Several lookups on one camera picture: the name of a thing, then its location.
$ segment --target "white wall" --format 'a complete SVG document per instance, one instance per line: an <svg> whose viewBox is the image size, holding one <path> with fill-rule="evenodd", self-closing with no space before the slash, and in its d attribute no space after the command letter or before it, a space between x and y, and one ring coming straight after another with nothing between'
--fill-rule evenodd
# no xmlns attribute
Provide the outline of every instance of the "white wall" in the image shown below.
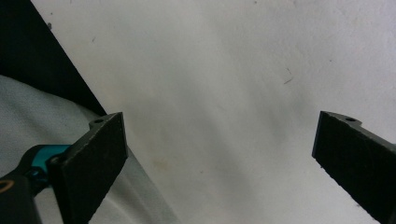
<svg viewBox="0 0 396 224"><path fill-rule="evenodd" d="M396 142L396 2L33 1L182 223L375 223L318 113Z"/></svg>

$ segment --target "white fabric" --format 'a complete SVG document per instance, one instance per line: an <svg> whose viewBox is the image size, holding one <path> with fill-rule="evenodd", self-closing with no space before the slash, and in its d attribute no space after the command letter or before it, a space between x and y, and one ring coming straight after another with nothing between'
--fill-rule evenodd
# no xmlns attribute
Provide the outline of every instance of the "white fabric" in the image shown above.
<svg viewBox="0 0 396 224"><path fill-rule="evenodd" d="M182 223L375 223L311 150L395 141L395 1L33 2Z"/></svg>
<svg viewBox="0 0 396 224"><path fill-rule="evenodd" d="M0 76L0 176L13 170L35 145L73 144L96 119L89 110L63 98ZM62 223L52 189L35 197L43 224ZM172 210L132 156L90 223L178 223Z"/></svg>

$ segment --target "dark spot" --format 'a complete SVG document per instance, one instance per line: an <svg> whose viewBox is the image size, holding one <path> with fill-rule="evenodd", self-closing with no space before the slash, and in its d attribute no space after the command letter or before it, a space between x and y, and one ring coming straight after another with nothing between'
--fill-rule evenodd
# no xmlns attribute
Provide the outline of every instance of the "dark spot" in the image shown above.
<svg viewBox="0 0 396 224"><path fill-rule="evenodd" d="M292 80L293 80L293 77L292 77L291 79L287 80L285 83L283 83L283 85L288 84L288 83L291 82Z"/></svg>

